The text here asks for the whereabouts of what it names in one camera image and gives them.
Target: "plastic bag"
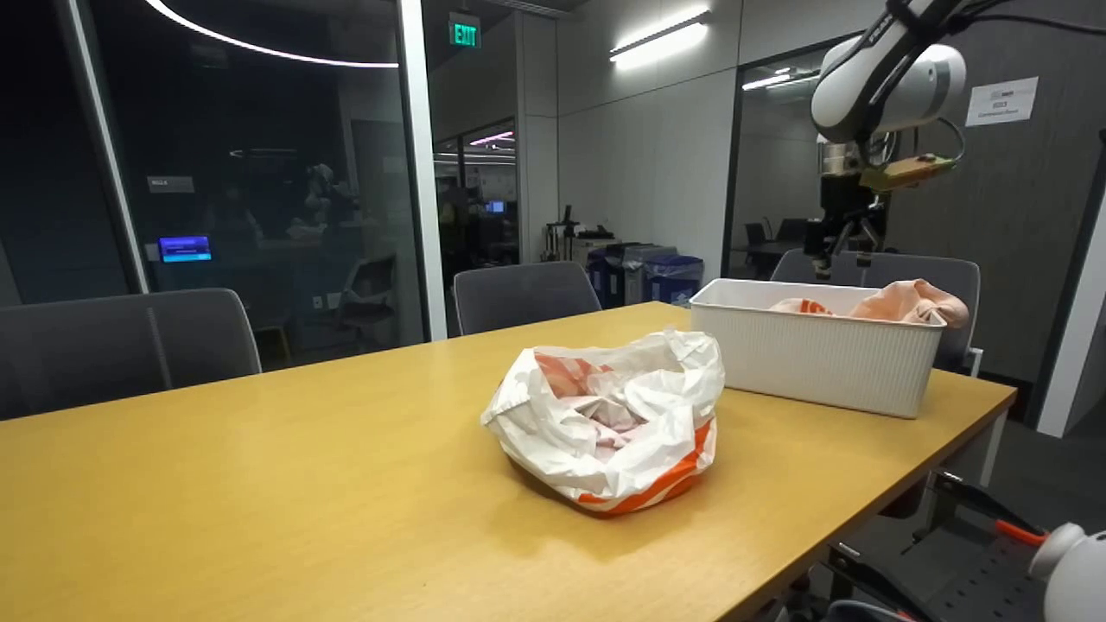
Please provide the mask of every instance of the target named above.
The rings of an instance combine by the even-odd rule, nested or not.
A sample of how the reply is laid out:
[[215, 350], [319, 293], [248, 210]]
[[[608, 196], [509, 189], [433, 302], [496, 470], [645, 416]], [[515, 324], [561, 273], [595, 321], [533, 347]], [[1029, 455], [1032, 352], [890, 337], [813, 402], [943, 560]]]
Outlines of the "plastic bag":
[[655, 332], [623, 350], [525, 350], [489, 407], [501, 450], [595, 514], [630, 514], [716, 462], [716, 337]]

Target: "white box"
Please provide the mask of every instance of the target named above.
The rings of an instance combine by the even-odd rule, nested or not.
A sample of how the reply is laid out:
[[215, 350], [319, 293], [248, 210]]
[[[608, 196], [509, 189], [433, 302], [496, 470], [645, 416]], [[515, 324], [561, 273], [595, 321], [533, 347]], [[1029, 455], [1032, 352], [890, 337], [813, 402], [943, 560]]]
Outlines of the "white box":
[[692, 321], [720, 337], [729, 386], [912, 417], [925, 402], [940, 327], [769, 310], [783, 297], [817, 297], [849, 313], [869, 293], [711, 280], [692, 297]]

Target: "glass wall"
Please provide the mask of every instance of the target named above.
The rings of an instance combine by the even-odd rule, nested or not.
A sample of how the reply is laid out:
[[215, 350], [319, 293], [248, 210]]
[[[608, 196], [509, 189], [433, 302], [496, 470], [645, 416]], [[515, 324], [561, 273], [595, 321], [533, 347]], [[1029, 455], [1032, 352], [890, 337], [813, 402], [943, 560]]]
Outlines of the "glass wall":
[[394, 3], [89, 15], [153, 290], [236, 286], [271, 367], [426, 337]]
[[54, 3], [0, 3], [0, 304], [128, 290], [71, 69]]

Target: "desk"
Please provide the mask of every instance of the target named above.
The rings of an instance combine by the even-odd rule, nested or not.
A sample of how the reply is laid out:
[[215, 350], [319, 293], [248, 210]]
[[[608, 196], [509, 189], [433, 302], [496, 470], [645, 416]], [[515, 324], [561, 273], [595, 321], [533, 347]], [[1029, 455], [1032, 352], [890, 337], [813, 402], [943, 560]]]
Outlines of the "desk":
[[980, 431], [1008, 386], [934, 372], [915, 423], [725, 390], [685, 499], [587, 517], [476, 426], [517, 350], [680, 327], [640, 304], [0, 423], [0, 617], [720, 617]]

